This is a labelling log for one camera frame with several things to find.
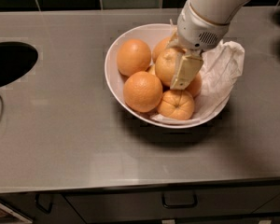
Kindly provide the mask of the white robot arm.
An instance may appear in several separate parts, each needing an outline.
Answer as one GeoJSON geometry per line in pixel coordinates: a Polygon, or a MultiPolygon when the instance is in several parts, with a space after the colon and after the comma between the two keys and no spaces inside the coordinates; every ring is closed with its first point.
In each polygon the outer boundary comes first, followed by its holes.
{"type": "Polygon", "coordinates": [[[214,49],[229,31],[238,10],[251,0],[187,0],[182,8],[170,48],[184,49],[176,58],[170,88],[184,90],[203,66],[202,53],[214,49]]]}

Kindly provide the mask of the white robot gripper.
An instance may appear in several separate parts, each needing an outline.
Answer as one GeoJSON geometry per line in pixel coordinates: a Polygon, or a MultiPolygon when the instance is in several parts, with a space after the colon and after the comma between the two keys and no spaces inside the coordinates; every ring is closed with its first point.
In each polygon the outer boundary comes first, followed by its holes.
{"type": "Polygon", "coordinates": [[[203,57],[198,50],[214,49],[228,32],[228,24],[214,24],[204,20],[191,6],[191,0],[184,5],[177,19],[177,26],[167,42],[167,48],[184,48],[185,54],[178,54],[171,90],[184,90],[203,66],[203,57]]]}

